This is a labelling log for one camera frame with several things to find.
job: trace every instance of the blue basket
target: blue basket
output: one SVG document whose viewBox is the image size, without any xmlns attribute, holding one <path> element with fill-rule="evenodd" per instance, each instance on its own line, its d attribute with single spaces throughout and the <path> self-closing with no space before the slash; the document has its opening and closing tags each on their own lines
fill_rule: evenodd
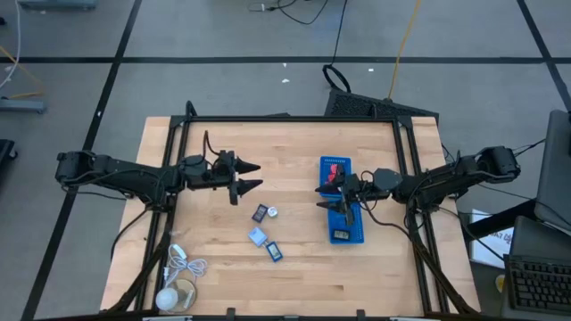
<svg viewBox="0 0 571 321">
<path fill-rule="evenodd" d="M 331 165 L 343 165 L 347 175 L 352 173 L 351 159 L 347 157 L 337 156 L 321 156 L 319 160 L 319 185 L 324 185 L 331 173 Z M 341 199 L 340 193 L 320 193 L 321 196 L 330 201 Z M 329 242 L 332 244 L 361 244 L 365 242 L 363 234 L 363 221 L 360 216 L 360 207 L 358 203 L 351 205 L 351 210 L 355 220 L 352 226 L 345 224 L 345 215 L 339 214 L 334 210 L 327 210 L 327 223 L 329 226 Z M 349 240 L 343 241 L 333 238 L 334 230 L 349 231 Z"/>
<path fill-rule="evenodd" d="M 365 242 L 363 234 L 363 221 L 360 216 L 360 207 L 358 203 L 351 204 L 351 210 L 355 220 L 353 225 L 345 224 L 345 215 L 339 214 L 334 210 L 327 210 L 327 223 L 329 224 L 329 242 L 332 244 L 361 244 Z M 349 231 L 349 241 L 342 241 L 333 238 L 334 230 Z"/>
<path fill-rule="evenodd" d="M 343 165 L 346 174 L 351 174 L 351 159 L 337 156 L 321 156 L 319 160 L 319 186 L 323 186 L 331 173 L 331 165 Z M 340 193 L 319 193 L 325 198 L 339 198 Z"/>
</svg>

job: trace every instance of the wooden tabletop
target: wooden tabletop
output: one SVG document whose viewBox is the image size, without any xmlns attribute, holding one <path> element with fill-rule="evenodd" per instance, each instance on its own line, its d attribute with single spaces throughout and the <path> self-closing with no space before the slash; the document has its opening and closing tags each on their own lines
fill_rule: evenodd
<svg viewBox="0 0 571 321">
<path fill-rule="evenodd" d="M 169 121 L 147 119 L 137 162 L 161 166 Z M 413 118 L 413 123 L 422 169 L 442 166 L 434 119 Z M 179 194 L 172 242 L 189 259 L 206 259 L 209 265 L 206 275 L 196 282 L 197 300 L 187 314 L 224 315 L 227 308 L 236 308 L 238 315 L 355 316 L 357 309 L 365 309 L 372 317 L 423 314 L 407 238 L 395 228 L 376 225 L 363 213 L 365 242 L 332 245 L 327 212 L 315 206 L 322 201 L 313 192 L 319 184 L 322 155 L 350 157 L 357 173 L 377 168 L 399 171 L 391 124 L 195 122 L 186 155 L 202 153 L 204 130 L 209 131 L 214 150 L 233 150 L 242 160 L 261 165 L 261 170 L 242 178 L 261 178 L 264 183 L 241 198 L 238 206 L 230 205 L 226 189 Z M 406 142 L 406 133 L 401 132 Z M 175 145 L 173 163 L 177 150 Z M 405 152 L 412 172 L 408 148 Z M 212 155 L 207 159 L 213 161 Z M 266 217 L 258 225 L 251 217 L 260 203 L 276 207 L 278 216 Z M 456 210 L 451 201 L 442 206 Z M 142 209 L 140 201 L 128 201 L 121 227 Z M 381 201 L 373 213 L 381 221 L 402 225 L 404 205 Z M 118 242 L 102 309 L 115 303 L 139 272 L 150 217 Z M 458 219 L 441 211 L 433 213 L 432 220 L 444 274 L 467 303 L 479 310 Z M 278 263 L 248 238 L 255 226 L 277 242 L 284 255 Z M 438 310 L 434 279 L 426 271 L 432 306 Z M 150 278 L 146 308 L 151 307 L 155 276 L 152 273 Z M 188 271 L 180 277 L 191 278 Z"/>
</svg>

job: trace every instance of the white paper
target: white paper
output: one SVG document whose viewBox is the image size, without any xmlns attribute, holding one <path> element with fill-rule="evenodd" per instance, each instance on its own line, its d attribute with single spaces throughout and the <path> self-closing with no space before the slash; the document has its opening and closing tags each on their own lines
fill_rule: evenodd
<svg viewBox="0 0 571 321">
<path fill-rule="evenodd" d="M 480 210 L 472 210 L 472 213 L 477 214 L 487 214 Z M 487 218 L 482 215 L 473 215 L 472 222 L 477 222 L 480 219 Z M 500 232 L 492 233 L 486 237 L 482 237 L 480 241 L 492 248 L 496 253 L 503 256 L 504 254 L 509 254 L 509 247 L 511 245 L 511 238 L 514 234 L 514 228 L 510 227 Z M 505 268 L 503 261 L 498 259 L 493 255 L 488 249 L 486 249 L 478 241 L 472 241 L 472 260 L 479 263 L 484 263 L 497 268 Z"/>
</svg>

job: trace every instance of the black keyboard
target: black keyboard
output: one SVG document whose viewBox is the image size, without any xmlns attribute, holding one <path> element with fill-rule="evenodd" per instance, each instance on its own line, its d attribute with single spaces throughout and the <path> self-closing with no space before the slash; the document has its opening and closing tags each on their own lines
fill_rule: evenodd
<svg viewBox="0 0 571 321">
<path fill-rule="evenodd" d="M 571 316 L 571 261 L 505 255 L 513 309 Z"/>
</svg>

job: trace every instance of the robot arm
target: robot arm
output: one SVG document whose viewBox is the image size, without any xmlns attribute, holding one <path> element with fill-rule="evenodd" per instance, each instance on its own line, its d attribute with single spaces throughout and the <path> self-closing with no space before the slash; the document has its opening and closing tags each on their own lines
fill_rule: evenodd
<svg viewBox="0 0 571 321">
<path fill-rule="evenodd" d="M 377 169 L 373 181 L 360 179 L 357 174 L 346 175 L 337 167 L 331 183 L 318 187 L 322 193 L 340 193 L 341 201 L 320 202 L 317 205 L 345 214 L 352 225 L 351 203 L 384 200 L 389 196 L 399 203 L 414 202 L 417 209 L 434 210 L 444 197 L 463 195 L 470 186 L 479 183 L 511 182 L 519 176 L 520 168 L 513 152 L 506 147 L 488 147 L 475 155 L 459 157 L 454 163 L 428 170 L 419 175 L 401 176 L 390 169 Z"/>
<path fill-rule="evenodd" d="M 230 203 L 237 205 L 242 196 L 262 183 L 262 180 L 236 180 L 260 166 L 240 160 L 232 151 L 218 152 L 218 158 L 208 169 L 202 155 L 184 158 L 177 165 L 161 168 L 116 160 L 107 155 L 87 151 L 60 153 L 55 179 L 64 188 L 94 184 L 136 196 L 152 210 L 167 210 L 167 194 L 190 190 L 227 187 Z"/>
</svg>

